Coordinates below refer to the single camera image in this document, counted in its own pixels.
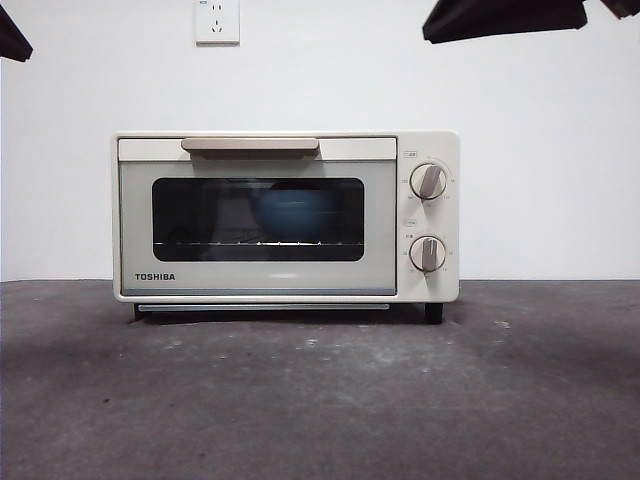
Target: oven door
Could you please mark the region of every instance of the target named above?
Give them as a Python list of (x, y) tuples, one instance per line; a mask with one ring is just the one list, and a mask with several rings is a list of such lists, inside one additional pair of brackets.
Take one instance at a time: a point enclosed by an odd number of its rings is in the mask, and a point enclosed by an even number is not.
[(180, 145), (120, 140), (122, 295), (395, 294), (395, 138)]

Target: gray floor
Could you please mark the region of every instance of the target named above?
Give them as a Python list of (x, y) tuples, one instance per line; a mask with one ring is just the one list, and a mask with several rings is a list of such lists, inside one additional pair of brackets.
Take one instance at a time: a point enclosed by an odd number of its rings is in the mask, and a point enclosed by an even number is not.
[(5, 480), (640, 478), (640, 282), (466, 282), (436, 327), (130, 324), (100, 281), (2, 309)]

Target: toshiba logo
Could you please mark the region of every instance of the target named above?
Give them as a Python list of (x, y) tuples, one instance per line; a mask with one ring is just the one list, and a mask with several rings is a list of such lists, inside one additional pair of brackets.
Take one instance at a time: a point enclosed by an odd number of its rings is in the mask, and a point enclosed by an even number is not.
[(136, 280), (175, 280), (173, 273), (136, 273)]

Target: oven door handle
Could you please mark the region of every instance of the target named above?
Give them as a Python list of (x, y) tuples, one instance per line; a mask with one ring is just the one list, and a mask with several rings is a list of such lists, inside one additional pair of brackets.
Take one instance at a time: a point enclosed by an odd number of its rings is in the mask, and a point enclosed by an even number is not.
[(211, 150), (318, 150), (317, 138), (276, 138), (276, 137), (193, 137), (182, 140), (182, 148), (187, 152)]

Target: oven rack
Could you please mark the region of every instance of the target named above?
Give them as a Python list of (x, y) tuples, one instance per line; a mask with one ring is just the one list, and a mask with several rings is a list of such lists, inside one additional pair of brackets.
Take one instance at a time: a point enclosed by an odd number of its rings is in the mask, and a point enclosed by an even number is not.
[(361, 247), (364, 245), (362, 242), (154, 242), (153, 244), (190, 247)]

